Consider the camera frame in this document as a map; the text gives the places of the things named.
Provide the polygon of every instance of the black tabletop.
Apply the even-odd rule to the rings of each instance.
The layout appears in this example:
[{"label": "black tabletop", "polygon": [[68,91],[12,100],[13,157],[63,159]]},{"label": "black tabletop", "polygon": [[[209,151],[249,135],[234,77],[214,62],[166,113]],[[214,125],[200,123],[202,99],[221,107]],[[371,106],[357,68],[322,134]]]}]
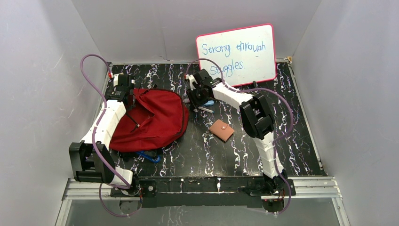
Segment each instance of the black tabletop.
[{"label": "black tabletop", "polygon": [[[157,85],[157,88],[169,89],[187,98],[185,94],[187,82],[183,78],[187,66],[187,64],[114,65],[112,72],[134,74],[136,87],[150,89]],[[190,69],[191,73],[198,70],[198,65]],[[276,79],[258,83],[257,86],[278,92],[288,101],[293,110],[294,131],[277,145],[279,158],[288,175],[323,175],[324,172],[320,170],[288,64],[277,63]],[[253,88],[253,85],[240,87],[240,89],[250,88]],[[274,136],[281,136],[288,129],[287,109],[273,94],[266,93],[266,97],[271,111],[275,114]],[[123,161],[116,152],[112,152],[115,163],[144,177],[261,175],[262,163],[257,147],[252,138],[245,135],[239,112],[219,101],[215,101],[209,109],[215,112],[190,112],[185,134],[171,145],[159,150],[162,155],[159,163],[152,163],[136,154],[132,154],[134,157],[129,158],[128,161]],[[223,142],[209,132],[209,127],[218,119],[228,123],[235,130],[227,142]]]}]

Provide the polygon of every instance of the gray wall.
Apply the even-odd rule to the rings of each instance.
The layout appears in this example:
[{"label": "gray wall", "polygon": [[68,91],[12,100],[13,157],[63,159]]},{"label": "gray wall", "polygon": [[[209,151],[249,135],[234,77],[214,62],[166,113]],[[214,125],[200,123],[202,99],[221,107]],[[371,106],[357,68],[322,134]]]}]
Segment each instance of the gray wall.
[{"label": "gray wall", "polygon": [[[99,103],[79,69],[91,52],[99,53],[71,1],[1,1],[1,225],[54,225],[72,176],[69,144]],[[102,85],[102,62],[85,66]]]},{"label": "gray wall", "polygon": [[113,63],[189,62],[200,34],[271,23],[277,58],[292,56],[321,0],[72,0]]},{"label": "gray wall", "polygon": [[323,0],[294,72],[354,226],[398,225],[399,1]]}]

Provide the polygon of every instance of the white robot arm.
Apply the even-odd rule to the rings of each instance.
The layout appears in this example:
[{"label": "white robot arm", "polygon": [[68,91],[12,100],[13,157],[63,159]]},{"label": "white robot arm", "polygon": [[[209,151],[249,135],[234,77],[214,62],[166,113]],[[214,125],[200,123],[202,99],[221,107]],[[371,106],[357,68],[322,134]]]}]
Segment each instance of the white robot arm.
[{"label": "white robot arm", "polygon": [[190,83],[187,95],[190,99],[190,109],[194,110],[205,104],[210,98],[221,100],[240,111],[245,132],[253,138],[259,151],[263,165],[263,176],[267,190],[274,193],[281,190],[284,182],[279,177],[278,171],[287,178],[283,165],[278,155],[274,158],[273,124],[274,118],[267,105],[264,95],[238,93],[231,86],[222,84],[220,78],[212,79],[205,69],[194,75],[187,75]]},{"label": "white robot arm", "polygon": [[[115,166],[109,153],[109,145],[116,126],[126,113],[125,106],[131,106],[129,103],[133,102],[132,94],[135,80],[131,75],[117,74],[114,77],[113,84],[114,89],[105,94],[107,99],[105,113],[97,116],[94,124],[80,142],[71,143],[69,147],[73,176],[76,181],[125,186],[125,182],[104,163],[105,160],[129,184],[132,183],[133,172]],[[100,112],[103,112],[104,108],[105,104],[103,103]],[[97,125],[96,123],[101,116],[102,118]],[[95,128],[94,141],[102,155],[101,157],[97,155],[93,147],[92,136]]]}]

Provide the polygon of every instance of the wire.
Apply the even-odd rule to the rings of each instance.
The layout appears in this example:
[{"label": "wire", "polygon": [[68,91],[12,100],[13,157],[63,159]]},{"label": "wire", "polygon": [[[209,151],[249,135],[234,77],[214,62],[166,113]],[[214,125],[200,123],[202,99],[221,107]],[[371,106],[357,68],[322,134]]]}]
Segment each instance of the wire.
[{"label": "wire", "polygon": [[138,190],[137,190],[137,192],[135,193],[135,194],[125,194],[125,193],[123,193],[124,195],[127,195],[127,196],[136,196],[137,194],[139,194],[141,192],[141,186],[140,186],[140,184],[138,185]]},{"label": "wire", "polygon": [[[199,58],[199,59],[196,59],[196,60],[192,61],[192,62],[188,65],[187,70],[186,70],[186,74],[184,75],[184,77],[185,77],[186,75],[188,75],[188,71],[189,71],[190,66],[191,66],[193,63],[195,63],[195,62],[197,62],[197,61],[200,61],[200,60],[209,61],[209,62],[213,63],[213,64],[216,66],[217,69],[219,69],[219,71],[220,71],[220,77],[221,77],[221,79],[222,79],[222,83],[223,83],[223,85],[224,85],[227,89],[229,89],[229,90],[231,90],[231,91],[234,91],[234,92],[237,92],[237,93],[249,93],[249,92],[253,92],[253,91],[266,91],[266,92],[269,92],[269,93],[272,93],[272,94],[276,95],[276,96],[285,104],[285,106],[287,107],[288,112],[289,112],[290,124],[289,124],[288,130],[287,130],[286,133],[284,133],[282,136],[280,136],[280,137],[278,137],[278,138],[276,138],[276,139],[273,140],[273,145],[274,145],[274,146],[275,146],[275,144],[276,144],[277,141],[279,141],[279,140],[281,140],[281,139],[287,137],[287,135],[288,135],[289,133],[292,132],[292,130],[293,130],[293,125],[294,125],[294,115],[292,114],[292,109],[291,109],[291,107],[289,106],[289,104],[288,104],[288,102],[286,101],[286,99],[285,99],[284,97],[282,97],[280,94],[278,94],[277,92],[275,92],[275,91],[273,91],[273,90],[271,90],[271,89],[266,89],[266,88],[254,88],[254,89],[246,89],[246,90],[238,90],[238,89],[236,89],[236,88],[233,88],[233,87],[231,87],[229,84],[227,84],[227,83],[224,81],[223,72],[222,72],[222,70],[220,69],[219,65],[217,65],[217,63],[215,63],[214,61],[212,61],[212,60],[210,60],[210,59],[206,59],[206,58]],[[281,177],[281,179],[284,181],[284,183],[286,183],[286,185],[287,185],[287,187],[288,187],[288,202],[287,202],[287,205],[279,212],[279,213],[282,213],[282,212],[284,212],[284,211],[288,208],[289,204],[291,203],[291,188],[290,188],[290,185],[289,185],[288,181],[284,178],[284,176],[281,174],[281,172],[279,172],[279,168],[278,168],[278,166],[277,166],[277,159],[276,159],[276,156],[277,156],[277,149],[276,149],[276,147],[274,147],[273,150],[274,150],[274,152],[273,152],[274,166],[276,167],[276,171],[277,171],[278,175]]]},{"label": "wire", "polygon": [[285,196],[286,196],[286,190],[283,189],[283,197],[281,198],[281,200],[284,200]]},{"label": "wire", "polygon": [[100,117],[98,117],[98,120],[97,120],[97,122],[96,122],[96,126],[93,128],[93,133],[92,133],[92,136],[91,136],[91,141],[92,141],[92,143],[93,143],[94,150],[96,151],[96,153],[97,153],[98,157],[101,159],[101,161],[107,166],[107,168],[110,169],[110,171],[111,171],[112,173],[114,173],[119,179],[121,179],[121,181],[123,181],[123,182],[126,184],[126,186],[120,186],[120,185],[111,185],[111,186],[128,190],[128,189],[130,189],[130,187],[131,187],[131,186],[130,186],[130,183],[129,183],[127,180],[125,180],[125,179],[123,178],[123,176],[122,176],[121,174],[119,174],[119,173],[108,163],[108,161],[107,161],[107,160],[103,157],[103,155],[101,154],[101,152],[100,152],[100,150],[98,149],[97,144],[96,144],[96,137],[95,137],[95,136],[96,136],[97,126],[98,126],[98,124],[100,123],[101,119],[103,118],[103,116],[104,116],[104,114],[105,114],[105,112],[106,112],[106,110],[107,110],[107,100],[105,99],[105,96],[104,96],[104,94],[101,92],[101,90],[100,90],[99,88],[96,87],[96,85],[88,78],[88,76],[86,75],[86,73],[85,73],[84,70],[83,70],[83,62],[85,61],[85,59],[86,59],[87,57],[97,57],[97,58],[101,59],[101,60],[104,62],[104,64],[107,66],[108,74],[111,73],[111,69],[110,69],[109,65],[107,64],[107,62],[105,61],[105,59],[102,58],[100,55],[97,55],[97,54],[87,54],[87,55],[85,55],[85,56],[81,59],[81,61],[80,61],[80,71],[82,72],[83,77],[85,77],[85,79],[88,81],[88,83],[97,91],[97,93],[101,96],[101,98],[103,99],[103,102],[104,102],[104,109],[103,109],[103,111],[101,112]]},{"label": "wire", "polygon": [[105,206],[104,200],[103,200],[102,197],[101,197],[101,187],[102,187],[102,185],[103,185],[103,183],[101,183],[101,184],[100,184],[100,187],[98,188],[98,193],[100,194],[100,202],[101,202],[101,205],[104,207],[104,209],[105,209],[107,212],[109,212],[111,215],[114,215],[114,216],[120,217],[120,218],[125,218],[125,217],[129,217],[129,216],[131,216],[131,215],[137,213],[139,210],[141,210],[141,207],[142,207],[142,205],[143,205],[142,194],[140,195],[140,196],[141,196],[141,197],[140,197],[140,207],[139,207],[138,209],[136,209],[135,211],[133,211],[133,212],[131,212],[131,213],[128,213],[128,214],[123,214],[123,215],[122,215],[122,214],[117,214],[117,213],[112,212],[111,210],[109,210],[109,209]]},{"label": "wire", "polygon": [[135,129],[137,129],[137,128],[140,126],[140,124],[138,124],[138,123],[132,118],[132,116],[129,115],[129,113],[126,112],[125,115],[127,115],[128,118],[130,118],[130,119],[136,124],[136,126],[134,127],[134,129],[132,129],[131,132],[135,131]]}]

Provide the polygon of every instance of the brown wallet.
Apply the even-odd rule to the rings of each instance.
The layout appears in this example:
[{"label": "brown wallet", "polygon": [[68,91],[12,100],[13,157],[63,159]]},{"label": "brown wallet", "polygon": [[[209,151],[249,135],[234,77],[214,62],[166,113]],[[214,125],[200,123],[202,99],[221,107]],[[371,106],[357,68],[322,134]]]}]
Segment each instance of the brown wallet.
[{"label": "brown wallet", "polygon": [[227,139],[229,139],[229,137],[234,133],[233,128],[220,119],[216,120],[215,123],[209,127],[209,131],[218,136],[224,142],[226,142]]}]

